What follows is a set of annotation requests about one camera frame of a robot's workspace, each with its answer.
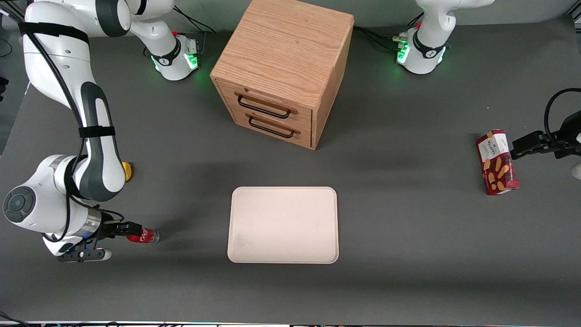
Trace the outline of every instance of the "drawer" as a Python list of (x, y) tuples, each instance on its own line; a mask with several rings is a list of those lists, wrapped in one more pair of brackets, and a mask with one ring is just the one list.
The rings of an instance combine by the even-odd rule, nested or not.
[(301, 147), (311, 147), (311, 134), (303, 129), (288, 127), (279, 124), (271, 119), (259, 117), (250, 110), (235, 110), (234, 121), (236, 124), (261, 132), (265, 135), (276, 137), (280, 140), (300, 145)]
[(300, 129), (310, 134), (311, 110), (290, 108), (269, 100), (265, 96), (249, 94), (243, 87), (218, 81), (220, 91), (231, 114), (236, 111), (249, 112), (258, 118), (265, 118), (278, 125)]

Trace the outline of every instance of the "green led light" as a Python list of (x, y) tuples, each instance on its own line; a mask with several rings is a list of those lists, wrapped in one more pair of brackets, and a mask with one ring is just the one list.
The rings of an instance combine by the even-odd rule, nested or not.
[(188, 62), (190, 69), (194, 70), (194, 69), (198, 68), (198, 56), (197, 55), (184, 54), (184, 58)]
[(442, 58), (444, 58), (444, 52), (446, 52), (446, 47), (442, 49), (442, 54), (440, 55), (440, 59), (437, 60), (438, 63), (442, 62)]
[(153, 58), (153, 56), (151, 56), (151, 60), (153, 61), (153, 64), (155, 65), (155, 70), (157, 70), (159, 72), (159, 67), (157, 67), (157, 62), (155, 62), (155, 59)]
[(400, 50), (400, 54), (397, 56), (397, 61), (399, 63), (406, 62), (407, 55), (410, 53), (410, 46), (406, 44), (406, 46)]

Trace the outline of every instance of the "red cookie box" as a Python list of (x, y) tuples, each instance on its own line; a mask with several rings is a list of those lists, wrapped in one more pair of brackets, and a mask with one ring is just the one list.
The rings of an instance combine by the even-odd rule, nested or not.
[(486, 193), (497, 196), (518, 189), (518, 180), (512, 167), (506, 132), (492, 130), (476, 141)]

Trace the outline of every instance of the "white tray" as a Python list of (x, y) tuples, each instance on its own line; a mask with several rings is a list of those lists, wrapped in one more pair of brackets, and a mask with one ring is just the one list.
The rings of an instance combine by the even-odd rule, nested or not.
[(339, 257), (337, 194), (330, 187), (238, 187), (228, 258), (236, 263), (332, 264)]

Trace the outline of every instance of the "yellow object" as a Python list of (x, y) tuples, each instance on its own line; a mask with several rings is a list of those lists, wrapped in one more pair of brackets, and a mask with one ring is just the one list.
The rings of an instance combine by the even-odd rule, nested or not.
[(121, 163), (123, 165), (123, 170), (125, 171), (125, 182), (129, 182), (133, 177), (133, 166), (131, 166), (130, 162), (123, 161)]

